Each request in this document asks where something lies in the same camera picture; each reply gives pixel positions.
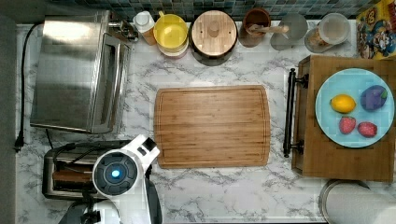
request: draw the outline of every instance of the black handle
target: black handle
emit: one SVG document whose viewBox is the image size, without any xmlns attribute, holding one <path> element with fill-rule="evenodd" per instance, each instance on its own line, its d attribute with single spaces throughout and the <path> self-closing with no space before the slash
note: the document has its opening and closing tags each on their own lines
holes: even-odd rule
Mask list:
<svg viewBox="0 0 396 224">
<path fill-rule="evenodd" d="M 299 152 L 304 150 L 304 141 L 299 141 L 297 144 L 291 143 L 291 124 L 293 119 L 294 108 L 294 90 L 296 83 L 301 83 L 303 88 L 308 88 L 309 75 L 304 75 L 302 78 L 296 78 L 295 69 L 291 68 L 288 79 L 288 100 L 286 108 L 286 122 L 285 122 L 285 138 L 283 141 L 283 154 L 285 158 L 289 157 L 292 148 L 297 148 Z"/>
</svg>

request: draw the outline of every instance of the lemon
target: lemon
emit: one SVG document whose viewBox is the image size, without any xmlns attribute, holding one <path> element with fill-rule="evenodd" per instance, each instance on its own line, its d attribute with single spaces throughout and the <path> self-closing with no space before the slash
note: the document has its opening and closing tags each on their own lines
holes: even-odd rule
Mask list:
<svg viewBox="0 0 396 224">
<path fill-rule="evenodd" d="M 332 105 L 333 110 L 343 114 L 350 113 L 353 109 L 355 109 L 356 106 L 355 100 L 346 94 L 334 96 L 330 100 L 330 104 Z"/>
</svg>

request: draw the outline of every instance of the marble countertop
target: marble countertop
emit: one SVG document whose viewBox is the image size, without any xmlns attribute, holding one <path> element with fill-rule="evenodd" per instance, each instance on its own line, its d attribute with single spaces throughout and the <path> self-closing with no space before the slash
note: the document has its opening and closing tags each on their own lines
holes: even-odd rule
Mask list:
<svg viewBox="0 0 396 224">
<path fill-rule="evenodd" d="M 316 23 L 309 22 L 309 27 Z M 18 28 L 19 57 L 22 40 L 29 28 Z M 34 32 L 29 42 L 26 111 L 31 109 L 41 36 L 42 27 Z M 324 54 L 356 57 L 356 43 L 351 36 L 347 42 Z M 271 116 L 268 164 L 260 167 L 161 169 L 155 163 L 150 179 L 159 192 L 163 223 L 322 222 L 318 196 L 327 180 L 295 174 L 290 169 L 291 159 L 284 158 L 282 152 L 289 71 L 311 53 L 302 39 L 293 48 L 276 51 L 269 44 L 270 37 L 267 34 L 259 46 L 251 49 L 238 42 L 231 58 L 214 67 L 198 63 L 190 52 L 179 60 L 167 59 L 156 46 L 148 46 L 141 38 L 133 44 L 120 132 L 87 135 L 50 131 L 53 144 L 59 147 L 69 142 L 133 139 L 141 133 L 153 136 L 154 102 L 160 88 L 263 85 Z M 18 101 L 20 93 L 21 89 L 18 89 Z M 17 223 L 58 223 L 70 202 L 49 200 L 41 193 L 43 157 L 50 150 L 48 140 L 42 129 L 26 127 L 25 131 L 27 144 L 17 154 Z M 395 195 L 392 185 L 372 183 L 372 186 Z"/>
</svg>

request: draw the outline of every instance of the wooden tray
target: wooden tray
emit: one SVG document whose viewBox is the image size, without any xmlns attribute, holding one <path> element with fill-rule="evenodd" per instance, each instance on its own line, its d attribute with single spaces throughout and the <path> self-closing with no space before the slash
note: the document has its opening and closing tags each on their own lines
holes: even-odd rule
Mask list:
<svg viewBox="0 0 396 224">
<path fill-rule="evenodd" d="M 265 165 L 271 138 L 265 89 L 161 89 L 154 135 L 162 168 Z"/>
<path fill-rule="evenodd" d="M 380 76 L 396 93 L 395 61 L 312 55 L 299 63 L 298 77 L 309 74 L 308 89 L 297 85 L 294 143 L 304 140 L 304 154 L 293 150 L 291 167 L 304 176 L 332 179 L 393 181 L 395 122 L 378 142 L 362 148 L 342 147 L 320 129 L 315 101 L 322 84 L 347 68 L 362 68 Z"/>
</svg>

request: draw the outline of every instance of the toaster oven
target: toaster oven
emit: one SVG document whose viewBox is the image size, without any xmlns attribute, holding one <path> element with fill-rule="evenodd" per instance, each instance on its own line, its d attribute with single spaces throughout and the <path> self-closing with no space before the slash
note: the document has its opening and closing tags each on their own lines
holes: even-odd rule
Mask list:
<svg viewBox="0 0 396 224">
<path fill-rule="evenodd" d="M 78 133 L 115 133 L 134 27 L 110 11 L 47 16 L 31 126 Z"/>
<path fill-rule="evenodd" d="M 321 130 L 315 102 L 322 84 L 333 74 L 348 68 L 377 74 L 394 96 L 395 67 L 396 61 L 312 55 L 299 62 L 298 71 L 291 69 L 283 149 L 285 157 L 292 154 L 293 171 L 332 179 L 393 181 L 395 122 L 379 141 L 368 147 L 343 147 Z"/>
</svg>

